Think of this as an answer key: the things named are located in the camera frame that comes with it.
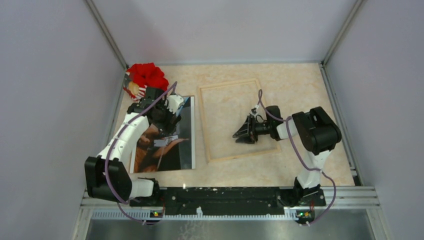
white wall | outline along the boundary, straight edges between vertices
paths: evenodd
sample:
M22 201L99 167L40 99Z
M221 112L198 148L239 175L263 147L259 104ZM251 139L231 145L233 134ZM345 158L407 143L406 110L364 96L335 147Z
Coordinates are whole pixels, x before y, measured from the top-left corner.
M95 0L128 64L320 61L355 0Z
M367 1L329 66L394 239L423 239L424 1Z
M0 239L70 239L122 71L82 0L0 1Z

beige table surface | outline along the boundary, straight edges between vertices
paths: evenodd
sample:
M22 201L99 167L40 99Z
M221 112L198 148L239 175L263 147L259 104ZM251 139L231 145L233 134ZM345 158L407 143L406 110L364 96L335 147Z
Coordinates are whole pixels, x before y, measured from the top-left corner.
M183 96L195 96L195 152L196 169L137 173L147 178L156 178L162 187L271 187L293 186L302 165L288 140L278 143L281 152L247 156L219 162L207 162L198 97L198 87L210 84L258 79L263 89L263 98L268 105L278 105L281 116L321 106L334 120L333 110L324 86L323 78L316 63L275 63L275 64L226 64L226 65L175 65L161 66L170 84L178 81L176 92ZM117 119L124 120L131 98L124 92ZM305 152L299 136L296 146ZM324 171L338 186L353 186L348 159L342 143L338 143L327 159ZM331 182L321 177L323 186Z

red cloth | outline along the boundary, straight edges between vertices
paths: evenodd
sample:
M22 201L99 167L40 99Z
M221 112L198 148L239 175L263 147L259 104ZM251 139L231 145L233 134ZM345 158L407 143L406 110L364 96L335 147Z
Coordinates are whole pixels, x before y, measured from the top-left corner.
M169 82L164 78L164 72L153 62L151 63L136 63L132 65L127 72L129 72L129 78L132 82L140 86L140 88L154 87L166 91L168 89ZM127 93L136 99L128 89L125 89Z

robotic hand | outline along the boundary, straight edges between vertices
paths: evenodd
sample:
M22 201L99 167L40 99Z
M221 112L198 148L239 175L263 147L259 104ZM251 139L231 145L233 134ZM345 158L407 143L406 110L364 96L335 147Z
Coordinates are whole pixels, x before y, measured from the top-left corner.
M177 94L164 96L148 109L164 91L147 87L145 95L138 103L133 103L127 111L119 130L109 144L97 155L85 161L85 179L88 195L113 202L127 202L136 197L150 197L159 185L154 179L138 178L128 174L122 160L128 161L138 139L150 124L159 129L159 135L166 137L172 134L181 116L179 110L184 99Z
M322 107L315 107L309 112L298 112L288 120L288 127L285 123L277 121L274 117L281 118L278 106L268 106L265 109L266 120L258 121L258 106L253 108L247 116L242 127L232 136L236 143L254 144L258 141L258 135L269 134L276 141L289 138L289 133L294 136L299 134L306 154L303 157L304 168L294 180L293 194L286 202L290 206L306 203L313 195L321 195L321 170L324 167L327 157L335 148L336 144L342 140L342 133L324 111Z

wooden frame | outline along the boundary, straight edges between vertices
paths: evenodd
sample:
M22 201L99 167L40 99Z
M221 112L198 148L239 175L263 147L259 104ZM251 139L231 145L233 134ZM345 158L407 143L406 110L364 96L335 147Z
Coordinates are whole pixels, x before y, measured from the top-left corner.
M275 142L275 149L271 149L271 150L262 150L262 151L257 151L257 152L253 152L253 153L238 154L238 155L225 156L225 157L219 157L219 158L212 158L211 157L211 150L209 148L209 146L210 146L209 132L208 132L208 129L206 127L207 123L206 123L206 117L205 117L205 108L204 108L204 104L203 104L202 90L217 89L217 88L229 87L229 86L233 86L233 85L241 85L241 84L246 84L246 83L255 83L257 90L259 91L261 89L261 85L256 78L250 78L250 79L238 80L238 81L221 82L221 83L216 83L216 84L211 84L211 85L206 85L206 86L199 86L197 88L197 94L199 96L200 120L201 120L201 127L202 127L202 131L203 131L204 148L206 150L206 158L207 158L208 162L218 162L218 161L239 159L239 158L262 155L262 154L271 154L271 153L281 152L280 144L276 141ZM267 105L264 99L262 99L262 102L265 106Z

